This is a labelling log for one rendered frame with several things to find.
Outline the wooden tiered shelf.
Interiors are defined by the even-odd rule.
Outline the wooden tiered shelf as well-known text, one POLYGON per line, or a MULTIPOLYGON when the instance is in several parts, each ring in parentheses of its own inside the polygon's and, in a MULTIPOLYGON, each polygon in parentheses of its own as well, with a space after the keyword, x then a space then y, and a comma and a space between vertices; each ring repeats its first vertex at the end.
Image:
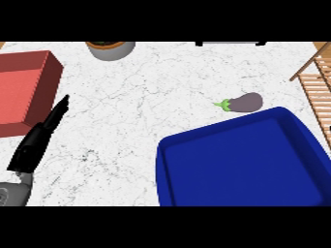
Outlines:
POLYGON ((316 53, 295 71, 297 79, 331 152, 331 42, 320 43, 316 53))

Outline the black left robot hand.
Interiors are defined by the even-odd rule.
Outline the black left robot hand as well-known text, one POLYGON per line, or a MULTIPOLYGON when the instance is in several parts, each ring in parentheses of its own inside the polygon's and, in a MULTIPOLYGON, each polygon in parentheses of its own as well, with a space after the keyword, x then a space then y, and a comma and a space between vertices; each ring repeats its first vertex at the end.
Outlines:
POLYGON ((7 170, 33 173, 40 162, 51 135, 68 110, 68 95, 55 104, 42 122, 30 128, 15 149, 7 170))

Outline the purple eggplant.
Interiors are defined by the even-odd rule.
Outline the purple eggplant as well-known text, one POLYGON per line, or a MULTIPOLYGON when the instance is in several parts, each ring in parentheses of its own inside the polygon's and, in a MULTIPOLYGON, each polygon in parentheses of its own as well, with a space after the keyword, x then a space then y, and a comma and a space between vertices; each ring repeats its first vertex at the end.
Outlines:
POLYGON ((259 93, 245 93, 238 98, 223 99, 219 103, 214 103, 223 111, 233 112, 253 112, 261 107, 261 96, 259 93))

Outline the red square box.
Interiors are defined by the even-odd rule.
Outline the red square box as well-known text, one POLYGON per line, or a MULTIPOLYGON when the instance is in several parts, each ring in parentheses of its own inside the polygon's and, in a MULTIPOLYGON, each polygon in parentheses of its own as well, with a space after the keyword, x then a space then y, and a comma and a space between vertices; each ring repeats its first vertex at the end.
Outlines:
POLYGON ((61 73, 49 50, 0 54, 0 138, 24 135, 43 121, 61 73))

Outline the blue plastic tray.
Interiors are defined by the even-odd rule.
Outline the blue plastic tray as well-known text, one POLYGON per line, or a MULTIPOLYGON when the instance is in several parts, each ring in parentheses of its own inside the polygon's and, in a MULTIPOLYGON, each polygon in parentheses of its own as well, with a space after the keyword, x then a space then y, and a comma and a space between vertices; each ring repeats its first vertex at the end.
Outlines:
POLYGON ((281 107, 163 138, 155 180, 161 206, 331 205, 331 160, 281 107))

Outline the grey plant pot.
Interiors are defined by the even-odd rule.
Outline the grey plant pot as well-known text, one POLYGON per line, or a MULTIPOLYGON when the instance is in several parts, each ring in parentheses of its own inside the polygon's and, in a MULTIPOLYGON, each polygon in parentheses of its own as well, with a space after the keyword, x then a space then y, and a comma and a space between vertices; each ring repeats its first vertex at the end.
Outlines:
POLYGON ((133 42, 116 42, 110 45, 98 46, 91 42, 85 43, 92 56, 101 61, 120 60, 133 50, 133 42))

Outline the grey appliance with black feet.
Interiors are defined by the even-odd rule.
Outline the grey appliance with black feet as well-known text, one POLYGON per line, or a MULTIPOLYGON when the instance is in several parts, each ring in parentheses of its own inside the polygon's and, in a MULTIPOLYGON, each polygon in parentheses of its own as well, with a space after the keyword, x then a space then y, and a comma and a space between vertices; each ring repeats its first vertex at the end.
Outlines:
POLYGON ((256 47, 261 47, 264 46, 266 42, 195 42, 195 47, 201 47, 204 44, 232 44, 232 45, 253 44, 256 47))

